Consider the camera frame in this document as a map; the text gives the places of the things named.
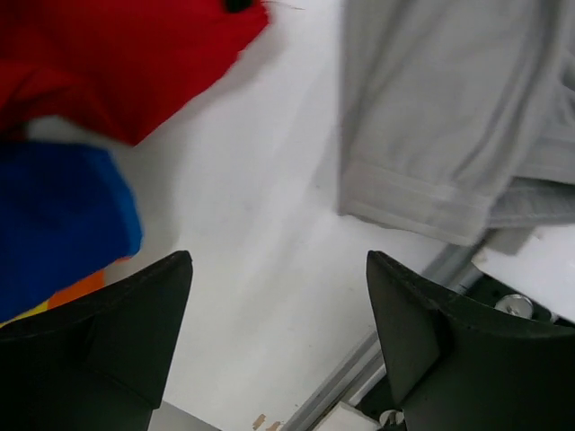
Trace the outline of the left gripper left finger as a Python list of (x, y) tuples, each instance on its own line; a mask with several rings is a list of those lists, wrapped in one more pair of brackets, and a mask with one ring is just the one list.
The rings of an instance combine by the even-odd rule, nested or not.
[(146, 430), (162, 403), (192, 259), (176, 251), (1, 329), (3, 430)]

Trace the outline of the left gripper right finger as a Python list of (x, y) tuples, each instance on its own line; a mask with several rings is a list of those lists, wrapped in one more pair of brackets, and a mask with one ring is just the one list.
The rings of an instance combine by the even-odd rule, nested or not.
[(380, 251), (367, 287), (410, 430), (571, 430), (574, 330), (497, 311)]

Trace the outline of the grey trousers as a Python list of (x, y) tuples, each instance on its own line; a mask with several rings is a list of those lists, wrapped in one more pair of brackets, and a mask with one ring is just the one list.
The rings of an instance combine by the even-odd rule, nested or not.
[(348, 1), (342, 213), (469, 246), (574, 220), (571, 1)]

